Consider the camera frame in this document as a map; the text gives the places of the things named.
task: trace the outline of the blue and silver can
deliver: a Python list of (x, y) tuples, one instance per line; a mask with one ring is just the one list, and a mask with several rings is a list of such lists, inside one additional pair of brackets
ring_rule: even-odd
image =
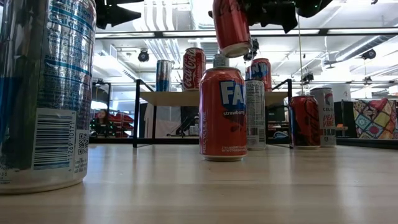
[(173, 64), (169, 60), (158, 60), (156, 63), (156, 91), (170, 91)]
[(0, 194), (87, 173), (94, 0), (5, 0), (0, 35)]

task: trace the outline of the celsius can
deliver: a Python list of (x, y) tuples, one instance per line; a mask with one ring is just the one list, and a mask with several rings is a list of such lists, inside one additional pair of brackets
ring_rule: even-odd
[(213, 68), (215, 67), (229, 67), (229, 58), (223, 54), (215, 54), (213, 57)]
[(321, 147), (336, 147), (333, 90), (331, 88), (314, 88), (310, 94), (318, 101)]
[(170, 91), (173, 64), (169, 60), (158, 60), (156, 63), (156, 91)]
[(246, 116), (248, 117), (248, 150), (266, 148), (266, 104), (264, 84), (246, 80)]
[(198, 91), (201, 76), (205, 70), (205, 52), (197, 47), (188, 48), (183, 56), (182, 90)]
[(0, 193), (87, 173), (94, 1), (7, 0), (0, 37)]
[(205, 71), (200, 82), (200, 154), (238, 161), (247, 154), (245, 86), (236, 68)]
[(313, 96), (295, 96), (289, 103), (292, 147), (320, 147), (318, 103)]
[(214, 0), (213, 20), (223, 55), (235, 58), (249, 53), (251, 40), (248, 20), (238, 0)]
[(262, 80), (265, 90), (272, 91), (271, 63), (266, 58), (259, 58), (252, 61), (246, 69), (246, 79)]

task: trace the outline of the red fanta can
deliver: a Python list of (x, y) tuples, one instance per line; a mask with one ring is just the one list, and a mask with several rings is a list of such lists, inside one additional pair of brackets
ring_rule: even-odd
[(272, 91), (271, 63), (266, 58), (258, 58), (246, 69), (247, 80), (261, 80), (265, 91)]
[(316, 149), (321, 145), (318, 103), (314, 96), (295, 96), (289, 103), (290, 136), (295, 149)]
[(182, 65), (182, 90), (198, 91), (203, 72), (206, 70), (206, 56), (203, 49), (190, 47), (185, 51)]
[(238, 161), (247, 154), (245, 85), (236, 68), (205, 71), (200, 82), (200, 154)]
[(213, 20), (221, 53), (240, 57), (251, 48), (248, 20), (238, 0), (214, 0)]

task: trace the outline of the nutrition label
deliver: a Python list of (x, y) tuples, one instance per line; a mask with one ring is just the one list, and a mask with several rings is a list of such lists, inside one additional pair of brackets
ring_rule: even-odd
[(51, 0), (48, 10), (37, 107), (76, 111), (76, 128), (86, 129), (95, 9), (91, 1)]
[(265, 147), (266, 121), (262, 81), (246, 81), (246, 113), (248, 117), (248, 148)]

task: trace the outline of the qr code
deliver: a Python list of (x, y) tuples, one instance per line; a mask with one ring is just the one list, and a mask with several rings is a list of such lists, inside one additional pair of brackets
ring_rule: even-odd
[(79, 142), (78, 142), (79, 155), (87, 154), (89, 138), (90, 137), (89, 137), (89, 135), (87, 133), (80, 133), (79, 134)]

